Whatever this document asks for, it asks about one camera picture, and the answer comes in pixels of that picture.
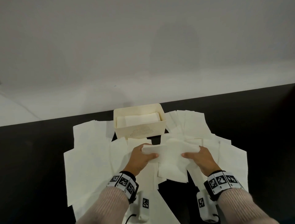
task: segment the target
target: pink ribbed sweater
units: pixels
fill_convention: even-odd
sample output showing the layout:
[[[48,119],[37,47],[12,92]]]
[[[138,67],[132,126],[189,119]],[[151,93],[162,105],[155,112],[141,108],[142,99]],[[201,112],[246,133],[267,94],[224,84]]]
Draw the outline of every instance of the pink ribbed sweater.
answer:
[[[262,211],[253,202],[251,195],[242,189],[233,188],[224,191],[217,203],[228,224],[278,223]],[[77,224],[121,224],[128,207],[129,202],[123,191],[107,187]]]

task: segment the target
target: table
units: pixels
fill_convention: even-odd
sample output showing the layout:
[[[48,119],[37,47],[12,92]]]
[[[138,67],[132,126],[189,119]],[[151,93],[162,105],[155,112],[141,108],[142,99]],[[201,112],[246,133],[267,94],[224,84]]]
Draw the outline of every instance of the table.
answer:
[[[249,191],[269,215],[295,211],[295,84],[162,103],[165,112],[205,113],[212,133],[247,151]],[[73,126],[112,120],[113,111],[0,127],[0,222],[75,223],[67,207],[63,153]],[[152,137],[153,144],[160,137]],[[181,223],[200,221],[191,184],[167,181],[159,192]]]

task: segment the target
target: pink sleeve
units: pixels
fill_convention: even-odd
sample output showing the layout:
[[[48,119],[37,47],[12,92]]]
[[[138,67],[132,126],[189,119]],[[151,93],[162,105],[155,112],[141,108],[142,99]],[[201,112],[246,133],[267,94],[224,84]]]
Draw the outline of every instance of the pink sleeve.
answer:
[[[122,190],[106,187],[77,224],[121,224],[128,207],[127,196]]]
[[[223,211],[228,224],[278,223],[262,211],[262,209],[253,202],[251,195],[243,189],[232,188],[224,191],[220,195],[217,203]]]

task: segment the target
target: person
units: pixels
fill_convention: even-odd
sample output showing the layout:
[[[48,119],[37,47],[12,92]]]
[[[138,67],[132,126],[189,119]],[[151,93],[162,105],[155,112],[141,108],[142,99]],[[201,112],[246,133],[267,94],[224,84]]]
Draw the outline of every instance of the person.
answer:
[[[158,154],[145,155],[141,152],[142,144],[135,147],[124,171],[137,176],[147,165],[148,161],[158,157]],[[198,153],[186,152],[182,157],[192,159],[201,169],[202,173],[209,176],[220,171],[221,168],[213,160],[211,153],[200,146]],[[241,188],[231,188],[221,193],[217,204],[224,213],[228,224],[231,223],[278,223],[270,218],[254,202],[251,195]],[[77,221],[77,224],[121,224],[129,207],[126,194],[117,187],[106,187],[97,201]]]

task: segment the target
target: white wall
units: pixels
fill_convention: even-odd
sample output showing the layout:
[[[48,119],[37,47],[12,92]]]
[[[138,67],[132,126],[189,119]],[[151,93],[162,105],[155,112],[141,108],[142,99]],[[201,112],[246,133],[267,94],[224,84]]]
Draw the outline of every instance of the white wall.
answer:
[[[294,83],[294,8],[1,1],[0,126]]]

